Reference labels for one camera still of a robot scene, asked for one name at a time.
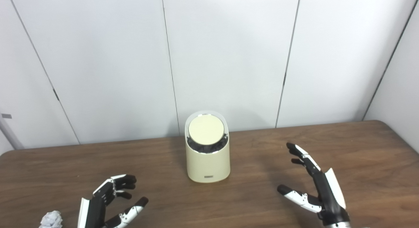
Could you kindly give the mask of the white and black left hand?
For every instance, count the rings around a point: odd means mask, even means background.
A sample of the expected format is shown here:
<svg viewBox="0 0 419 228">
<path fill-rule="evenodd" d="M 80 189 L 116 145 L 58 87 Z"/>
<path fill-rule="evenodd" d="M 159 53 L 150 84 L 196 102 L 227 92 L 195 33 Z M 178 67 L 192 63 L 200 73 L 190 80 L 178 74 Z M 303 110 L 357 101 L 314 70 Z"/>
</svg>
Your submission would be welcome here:
<svg viewBox="0 0 419 228">
<path fill-rule="evenodd" d="M 137 179 L 134 175 L 121 174 L 106 179 L 92 194 L 91 199 L 81 199 L 78 215 L 78 228 L 125 228 L 142 212 L 148 204 L 147 197 L 141 197 L 134 205 L 111 219 L 105 220 L 106 208 L 117 197 L 131 199 L 126 190 L 135 189 Z"/>
</svg>

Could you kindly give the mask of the white and black right hand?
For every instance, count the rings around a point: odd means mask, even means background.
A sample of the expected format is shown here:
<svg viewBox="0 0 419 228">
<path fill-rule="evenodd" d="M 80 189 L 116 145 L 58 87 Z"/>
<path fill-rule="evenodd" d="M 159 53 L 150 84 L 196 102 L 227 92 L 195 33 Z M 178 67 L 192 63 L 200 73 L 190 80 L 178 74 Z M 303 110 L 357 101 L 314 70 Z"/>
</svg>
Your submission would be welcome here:
<svg viewBox="0 0 419 228">
<path fill-rule="evenodd" d="M 311 155 L 302 147 L 287 143 L 289 153 L 296 156 L 291 162 L 302 165 L 313 179 L 317 196 L 310 195 L 280 184 L 277 191 L 293 203 L 316 213 L 325 228 L 350 228 L 350 216 L 341 187 L 334 170 L 324 172 Z"/>
</svg>

